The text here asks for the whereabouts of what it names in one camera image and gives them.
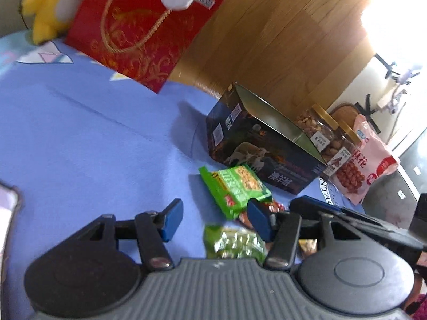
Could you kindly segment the green pea snack packet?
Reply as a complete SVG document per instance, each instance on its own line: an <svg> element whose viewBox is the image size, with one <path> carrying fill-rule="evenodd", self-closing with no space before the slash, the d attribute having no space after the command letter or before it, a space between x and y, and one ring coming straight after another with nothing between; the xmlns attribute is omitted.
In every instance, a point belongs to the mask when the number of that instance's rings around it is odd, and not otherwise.
<svg viewBox="0 0 427 320"><path fill-rule="evenodd" d="M250 259L262 264L268 253L259 235L241 227L207 225L203 242L208 259Z"/></svg>

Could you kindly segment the green cracker snack packet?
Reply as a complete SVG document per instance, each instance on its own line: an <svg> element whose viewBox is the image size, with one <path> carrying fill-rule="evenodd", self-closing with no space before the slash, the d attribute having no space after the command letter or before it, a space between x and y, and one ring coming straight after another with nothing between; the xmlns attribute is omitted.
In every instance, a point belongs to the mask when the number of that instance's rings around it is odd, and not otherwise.
<svg viewBox="0 0 427 320"><path fill-rule="evenodd" d="M199 169L204 184L228 220L236 220L245 212L251 199L270 202L271 191L247 165L210 172L205 166Z"/></svg>

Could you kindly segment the pink twisted snack bag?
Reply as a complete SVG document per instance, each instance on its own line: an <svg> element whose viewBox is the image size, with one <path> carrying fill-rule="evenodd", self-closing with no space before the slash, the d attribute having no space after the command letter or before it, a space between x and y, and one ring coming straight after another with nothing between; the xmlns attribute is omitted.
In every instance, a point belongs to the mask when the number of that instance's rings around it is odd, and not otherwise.
<svg viewBox="0 0 427 320"><path fill-rule="evenodd" d="M361 139L351 158L330 177L330 182L353 203L359 205L370 187L381 177L391 175L400 165L363 115L355 118L353 131Z"/></svg>

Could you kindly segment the black sheep-print tin box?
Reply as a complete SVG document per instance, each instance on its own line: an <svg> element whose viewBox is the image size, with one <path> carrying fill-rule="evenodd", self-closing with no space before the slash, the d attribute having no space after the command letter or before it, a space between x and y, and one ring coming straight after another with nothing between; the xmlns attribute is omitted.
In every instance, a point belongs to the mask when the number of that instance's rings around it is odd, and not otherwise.
<svg viewBox="0 0 427 320"><path fill-rule="evenodd" d="M206 117L209 155L227 167L248 165L265 183L297 195L326 164L301 128L233 82Z"/></svg>

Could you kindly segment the cashew nut jar gold lid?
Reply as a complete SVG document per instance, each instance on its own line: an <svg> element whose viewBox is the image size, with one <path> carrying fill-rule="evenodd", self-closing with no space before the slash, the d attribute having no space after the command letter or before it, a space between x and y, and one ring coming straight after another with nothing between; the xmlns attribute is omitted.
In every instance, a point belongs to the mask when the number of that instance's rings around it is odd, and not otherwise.
<svg viewBox="0 0 427 320"><path fill-rule="evenodd" d="M295 124L304 131L316 149L321 153L335 139L338 123L319 104L300 113Z"/></svg>

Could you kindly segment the pecan nut jar gold lid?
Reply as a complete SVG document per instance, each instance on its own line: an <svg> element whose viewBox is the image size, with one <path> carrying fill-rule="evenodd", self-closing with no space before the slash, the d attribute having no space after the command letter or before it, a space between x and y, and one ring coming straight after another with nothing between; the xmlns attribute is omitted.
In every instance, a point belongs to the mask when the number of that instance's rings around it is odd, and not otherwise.
<svg viewBox="0 0 427 320"><path fill-rule="evenodd" d="M335 174L361 146L361 139L343 120L338 120L338 128L334 130L333 140L321 152L326 163L322 178L328 179Z"/></svg>

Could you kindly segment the blue printed tablecloth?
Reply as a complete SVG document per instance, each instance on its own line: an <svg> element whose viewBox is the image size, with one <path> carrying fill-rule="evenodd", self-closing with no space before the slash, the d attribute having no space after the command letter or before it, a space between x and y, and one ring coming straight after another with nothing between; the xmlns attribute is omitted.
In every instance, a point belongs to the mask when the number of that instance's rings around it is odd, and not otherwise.
<svg viewBox="0 0 427 320"><path fill-rule="evenodd" d="M1 39L1 180L23 203L9 237L4 316L27 319L29 264L103 214L131 220L183 201L167 249L175 262L203 258L207 224L225 223L199 168L208 153L205 118L217 99L167 82L160 93L56 40L49 62L25 31Z"/></svg>

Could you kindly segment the brown woven round board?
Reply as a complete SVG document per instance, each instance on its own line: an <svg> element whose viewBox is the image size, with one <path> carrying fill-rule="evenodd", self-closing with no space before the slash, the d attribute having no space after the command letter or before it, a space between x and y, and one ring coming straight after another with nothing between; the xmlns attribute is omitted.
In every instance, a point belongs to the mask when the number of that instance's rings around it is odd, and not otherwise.
<svg viewBox="0 0 427 320"><path fill-rule="evenodd" d="M349 127L353 128L355 119L361 115L358 108L351 103L342 103L329 113L335 121L343 120Z"/></svg>

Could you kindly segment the smartphone with purple case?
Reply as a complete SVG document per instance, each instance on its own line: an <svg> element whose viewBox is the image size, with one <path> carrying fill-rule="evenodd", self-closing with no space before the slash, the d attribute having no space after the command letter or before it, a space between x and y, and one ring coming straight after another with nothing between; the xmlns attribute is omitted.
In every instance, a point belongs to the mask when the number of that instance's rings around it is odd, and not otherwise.
<svg viewBox="0 0 427 320"><path fill-rule="evenodd" d="M22 201L19 190L15 186L9 186L3 182L1 182L0 200L1 260L3 260L9 231Z"/></svg>

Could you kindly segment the red gift bag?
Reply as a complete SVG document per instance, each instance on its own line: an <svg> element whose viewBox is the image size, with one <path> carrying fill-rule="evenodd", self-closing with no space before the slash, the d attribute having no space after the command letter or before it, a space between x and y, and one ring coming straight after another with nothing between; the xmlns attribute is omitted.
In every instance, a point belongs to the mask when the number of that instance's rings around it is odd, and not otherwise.
<svg viewBox="0 0 427 320"><path fill-rule="evenodd" d="M82 0L65 42L158 93L223 1L172 11L161 0Z"/></svg>

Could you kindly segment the yellow duck plush toy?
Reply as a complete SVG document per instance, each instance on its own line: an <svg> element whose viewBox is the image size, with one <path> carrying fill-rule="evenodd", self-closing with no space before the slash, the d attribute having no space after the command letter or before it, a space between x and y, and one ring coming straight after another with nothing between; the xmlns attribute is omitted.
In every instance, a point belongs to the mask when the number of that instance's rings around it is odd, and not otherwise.
<svg viewBox="0 0 427 320"><path fill-rule="evenodd" d="M82 0L23 0L24 16L33 16L32 39L40 45L64 35L70 28Z"/></svg>

